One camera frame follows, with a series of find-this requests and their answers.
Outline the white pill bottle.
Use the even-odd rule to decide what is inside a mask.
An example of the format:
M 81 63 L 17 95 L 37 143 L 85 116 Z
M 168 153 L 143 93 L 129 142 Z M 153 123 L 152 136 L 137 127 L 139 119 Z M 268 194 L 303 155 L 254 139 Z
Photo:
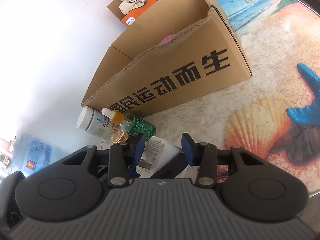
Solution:
M 86 106 L 79 115 L 76 127 L 92 136 L 109 140 L 112 122 L 101 112 Z

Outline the white USB charger plug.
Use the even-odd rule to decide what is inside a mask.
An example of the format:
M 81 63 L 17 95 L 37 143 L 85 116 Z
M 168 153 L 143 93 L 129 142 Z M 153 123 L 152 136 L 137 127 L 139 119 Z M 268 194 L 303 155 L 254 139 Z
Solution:
M 153 136 L 144 148 L 139 164 L 136 166 L 136 171 L 140 178 L 150 178 L 180 152 L 182 152 L 182 149 L 171 142 Z

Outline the pink plastic lid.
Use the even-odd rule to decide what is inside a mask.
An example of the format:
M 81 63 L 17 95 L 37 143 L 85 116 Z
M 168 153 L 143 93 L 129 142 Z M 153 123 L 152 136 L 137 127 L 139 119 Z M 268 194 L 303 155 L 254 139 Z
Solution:
M 165 37 L 163 40 L 161 40 L 161 42 L 158 44 L 159 46 L 165 45 L 167 43 L 169 43 L 170 41 L 172 41 L 175 38 L 175 34 L 171 34 L 167 37 Z

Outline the green dropper bottle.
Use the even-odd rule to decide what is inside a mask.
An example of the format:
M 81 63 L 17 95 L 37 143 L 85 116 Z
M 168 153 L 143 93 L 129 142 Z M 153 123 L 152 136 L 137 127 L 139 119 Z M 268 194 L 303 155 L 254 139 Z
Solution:
M 153 124 L 132 113 L 124 114 L 108 108 L 103 108 L 101 113 L 108 117 L 113 124 L 120 126 L 120 129 L 129 135 L 138 136 L 139 134 L 143 134 L 145 140 L 149 140 L 156 135 L 156 128 Z

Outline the blue printed bag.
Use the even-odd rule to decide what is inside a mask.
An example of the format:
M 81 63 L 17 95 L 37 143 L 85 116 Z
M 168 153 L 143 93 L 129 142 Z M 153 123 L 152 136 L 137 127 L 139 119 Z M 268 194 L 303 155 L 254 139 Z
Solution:
M 19 170 L 27 177 L 68 154 L 68 151 L 51 142 L 34 137 L 29 133 L 22 133 L 14 144 L 11 170 Z

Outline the large brown cardboard box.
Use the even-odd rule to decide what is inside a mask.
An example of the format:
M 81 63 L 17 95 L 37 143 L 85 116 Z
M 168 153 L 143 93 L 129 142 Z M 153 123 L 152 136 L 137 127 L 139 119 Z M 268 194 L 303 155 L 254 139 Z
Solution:
M 145 117 L 251 76 L 217 0 L 159 0 L 109 46 L 81 104 Z

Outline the gold lid brown jar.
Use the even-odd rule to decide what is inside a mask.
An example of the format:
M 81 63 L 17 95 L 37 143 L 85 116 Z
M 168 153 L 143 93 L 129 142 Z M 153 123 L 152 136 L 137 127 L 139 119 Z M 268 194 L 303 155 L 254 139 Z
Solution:
M 119 125 L 113 124 L 111 133 L 110 133 L 110 140 L 112 143 L 122 143 L 126 142 L 129 139 L 130 135 L 124 132 Z

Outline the beach print table mat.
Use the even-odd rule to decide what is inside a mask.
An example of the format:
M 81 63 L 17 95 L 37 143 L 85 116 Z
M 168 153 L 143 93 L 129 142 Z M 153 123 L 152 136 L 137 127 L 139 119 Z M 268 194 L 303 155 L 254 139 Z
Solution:
M 157 135 L 179 145 L 181 134 L 219 147 L 243 145 L 231 137 L 244 121 L 268 139 L 287 121 L 265 158 L 319 192 L 319 126 L 301 126 L 292 109 L 319 100 L 298 70 L 319 74 L 319 16 L 299 0 L 218 0 L 247 55 L 252 77 L 244 82 L 148 116 Z

